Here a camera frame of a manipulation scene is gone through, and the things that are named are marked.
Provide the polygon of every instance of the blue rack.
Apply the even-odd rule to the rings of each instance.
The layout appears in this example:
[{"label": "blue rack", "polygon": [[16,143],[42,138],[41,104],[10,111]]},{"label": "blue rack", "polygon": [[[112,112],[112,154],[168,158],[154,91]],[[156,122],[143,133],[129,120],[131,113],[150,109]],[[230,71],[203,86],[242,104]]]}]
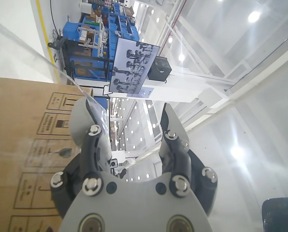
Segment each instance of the blue rack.
[{"label": "blue rack", "polygon": [[[81,75],[75,67],[74,77],[84,80],[99,80],[99,81],[110,81],[111,70],[114,64],[116,45],[118,36],[122,38],[139,41],[140,37],[135,26],[130,24],[130,20],[126,15],[121,15],[119,10],[119,4],[113,3],[114,12],[102,13],[103,16],[107,17],[108,23],[105,25],[105,29],[108,31],[107,46],[104,47],[104,56],[97,58],[97,49],[91,49],[91,56],[83,55],[70,55],[70,60],[76,65],[81,66]],[[85,23],[89,21],[86,16],[83,17],[82,22],[70,23],[67,22],[63,28],[63,35],[71,40],[79,41],[81,31],[78,32],[79,26],[87,25],[92,29],[99,30],[99,26]]]}]

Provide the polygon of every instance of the white wall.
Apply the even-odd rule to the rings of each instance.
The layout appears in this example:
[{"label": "white wall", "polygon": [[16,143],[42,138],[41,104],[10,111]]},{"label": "white wall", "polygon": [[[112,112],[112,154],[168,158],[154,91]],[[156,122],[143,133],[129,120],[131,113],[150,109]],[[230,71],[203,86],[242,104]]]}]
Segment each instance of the white wall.
[{"label": "white wall", "polygon": [[[30,0],[0,0],[0,23],[44,56]],[[4,43],[0,43],[0,77],[44,82],[53,81],[46,63],[30,61],[30,56],[28,56],[29,60],[26,57],[26,61],[15,59],[20,54],[17,54],[17,49],[10,53],[9,45],[9,43],[5,43],[5,40]],[[41,73],[32,69],[29,63],[39,63],[39,68],[42,68]]]},{"label": "white wall", "polygon": [[188,135],[191,149],[218,175],[211,226],[263,231],[263,201],[288,197],[288,70],[203,124]]}]

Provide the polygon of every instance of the transparent plastic film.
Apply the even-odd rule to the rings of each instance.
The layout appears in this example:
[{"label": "transparent plastic film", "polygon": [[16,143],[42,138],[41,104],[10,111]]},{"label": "transparent plastic film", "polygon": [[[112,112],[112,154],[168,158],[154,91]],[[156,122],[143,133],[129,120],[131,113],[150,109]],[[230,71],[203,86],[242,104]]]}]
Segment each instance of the transparent plastic film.
[{"label": "transparent plastic film", "polygon": [[71,77],[62,72],[41,54],[0,24],[0,77],[20,80],[75,85],[87,98],[89,107],[107,138],[110,147],[109,125],[106,110],[81,88]]}]

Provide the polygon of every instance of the white metal frame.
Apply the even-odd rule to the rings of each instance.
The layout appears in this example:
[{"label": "white metal frame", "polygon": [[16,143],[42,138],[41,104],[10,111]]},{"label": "white metal frame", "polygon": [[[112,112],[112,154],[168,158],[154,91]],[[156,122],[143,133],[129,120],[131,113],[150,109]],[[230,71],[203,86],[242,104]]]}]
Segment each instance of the white metal frame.
[{"label": "white metal frame", "polygon": [[[101,17],[96,16],[96,22],[100,24],[100,30],[95,30],[95,29],[88,29],[84,27],[78,27],[78,30],[81,31],[87,31],[87,32],[92,32],[93,33],[93,39],[90,40],[89,38],[86,38],[86,43],[79,44],[79,46],[83,46],[86,48],[93,48],[98,50],[98,57],[103,56],[103,47],[106,45],[107,39],[108,39],[108,33],[105,30],[104,24],[102,22]],[[96,35],[99,35],[99,40],[96,41]]]}]

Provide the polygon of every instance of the display screen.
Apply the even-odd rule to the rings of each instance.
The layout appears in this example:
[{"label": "display screen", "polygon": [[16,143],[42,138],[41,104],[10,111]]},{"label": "display screen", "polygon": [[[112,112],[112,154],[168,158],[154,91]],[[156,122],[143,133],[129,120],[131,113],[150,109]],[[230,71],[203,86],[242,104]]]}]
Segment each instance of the display screen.
[{"label": "display screen", "polygon": [[138,94],[160,47],[118,38],[110,92]]}]

